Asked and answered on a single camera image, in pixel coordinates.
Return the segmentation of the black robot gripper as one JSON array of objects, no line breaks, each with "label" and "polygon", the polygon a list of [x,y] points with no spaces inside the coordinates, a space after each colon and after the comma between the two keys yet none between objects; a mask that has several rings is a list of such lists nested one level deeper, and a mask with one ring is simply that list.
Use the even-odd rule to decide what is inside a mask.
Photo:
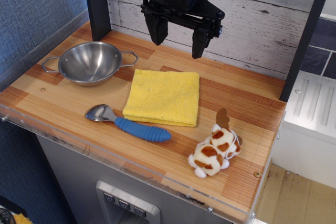
[{"label": "black robot gripper", "polygon": [[208,0],[143,0],[141,12],[157,46],[167,37],[169,22],[194,30],[193,59],[201,58],[210,40],[220,36],[225,16]]}]

